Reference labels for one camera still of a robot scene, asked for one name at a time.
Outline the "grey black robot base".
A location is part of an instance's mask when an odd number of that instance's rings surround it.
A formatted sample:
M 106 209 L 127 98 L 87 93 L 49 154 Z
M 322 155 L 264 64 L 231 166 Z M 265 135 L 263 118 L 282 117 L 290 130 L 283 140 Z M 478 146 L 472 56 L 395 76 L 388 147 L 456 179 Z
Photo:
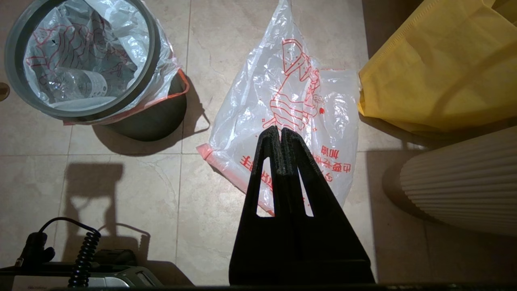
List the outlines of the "grey black robot base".
M 32 269 L 11 266 L 0 269 L 0 291 L 50 291 L 66 288 L 73 263 L 42 263 Z M 101 250 L 94 255 L 88 286 L 158 287 L 160 280 L 146 267 L 137 264 L 131 250 Z

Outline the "used white drawstring trash bag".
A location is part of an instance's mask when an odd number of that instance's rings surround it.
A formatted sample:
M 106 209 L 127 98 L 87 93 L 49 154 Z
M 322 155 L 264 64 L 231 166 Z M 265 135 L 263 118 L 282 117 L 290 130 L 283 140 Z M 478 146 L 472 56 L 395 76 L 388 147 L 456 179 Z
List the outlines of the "used white drawstring trash bag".
M 57 67 L 102 74 L 107 96 L 55 102 L 40 78 Z M 65 124 L 104 125 L 164 101 L 182 70 L 143 0 L 35 0 L 6 42 L 5 68 L 16 93 Z

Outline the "white-labelled plastic bottle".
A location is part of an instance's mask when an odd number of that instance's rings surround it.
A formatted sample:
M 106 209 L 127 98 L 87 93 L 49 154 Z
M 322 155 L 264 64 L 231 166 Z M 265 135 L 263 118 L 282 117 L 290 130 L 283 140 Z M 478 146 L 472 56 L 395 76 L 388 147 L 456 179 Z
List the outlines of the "white-labelled plastic bottle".
M 40 84 L 55 102 L 105 97 L 108 91 L 102 74 L 76 68 L 57 67 L 41 77 Z

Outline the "yellow fabric bag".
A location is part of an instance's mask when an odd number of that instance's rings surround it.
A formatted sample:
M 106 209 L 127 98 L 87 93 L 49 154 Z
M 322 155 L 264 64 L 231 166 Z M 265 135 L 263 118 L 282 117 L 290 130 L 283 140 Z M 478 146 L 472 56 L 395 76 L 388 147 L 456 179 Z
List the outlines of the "yellow fabric bag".
M 362 116 L 414 133 L 517 117 L 517 0 L 423 0 L 360 70 Z

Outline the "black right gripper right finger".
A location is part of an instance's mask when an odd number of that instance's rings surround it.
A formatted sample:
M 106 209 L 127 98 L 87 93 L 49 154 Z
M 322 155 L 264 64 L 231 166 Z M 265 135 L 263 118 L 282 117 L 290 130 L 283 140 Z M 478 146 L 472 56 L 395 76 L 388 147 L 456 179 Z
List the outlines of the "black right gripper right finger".
M 313 284 L 373 284 L 371 262 L 303 138 L 283 129 L 283 180 L 296 274 Z

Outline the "white pleated round stool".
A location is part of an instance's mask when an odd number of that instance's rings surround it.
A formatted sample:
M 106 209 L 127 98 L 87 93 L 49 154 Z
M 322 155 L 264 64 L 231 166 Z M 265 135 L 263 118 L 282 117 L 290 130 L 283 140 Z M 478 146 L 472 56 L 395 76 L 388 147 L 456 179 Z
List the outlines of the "white pleated round stool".
M 415 156 L 402 166 L 399 183 L 427 217 L 517 236 L 517 127 Z

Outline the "white bin liner bag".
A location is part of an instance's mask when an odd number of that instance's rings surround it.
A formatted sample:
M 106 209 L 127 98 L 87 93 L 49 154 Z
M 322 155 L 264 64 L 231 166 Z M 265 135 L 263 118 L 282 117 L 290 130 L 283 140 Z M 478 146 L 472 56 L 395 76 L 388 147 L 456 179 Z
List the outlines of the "white bin liner bag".
M 279 0 L 260 44 L 248 55 L 197 151 L 246 192 L 257 140 L 269 127 L 302 136 L 338 203 L 353 184 L 358 143 L 354 70 L 324 69 L 310 57 L 288 0 Z

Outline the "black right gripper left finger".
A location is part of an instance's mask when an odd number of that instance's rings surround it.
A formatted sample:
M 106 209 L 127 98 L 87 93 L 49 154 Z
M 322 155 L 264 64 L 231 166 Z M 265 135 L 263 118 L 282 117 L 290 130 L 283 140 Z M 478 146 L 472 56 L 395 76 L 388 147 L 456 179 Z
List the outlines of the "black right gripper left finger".
M 282 268 L 292 258 L 290 185 L 282 148 L 285 138 L 278 127 L 269 127 L 258 137 L 231 253 L 231 285 L 278 285 L 282 281 Z M 270 167 L 272 217 L 260 217 L 256 213 L 266 165 Z

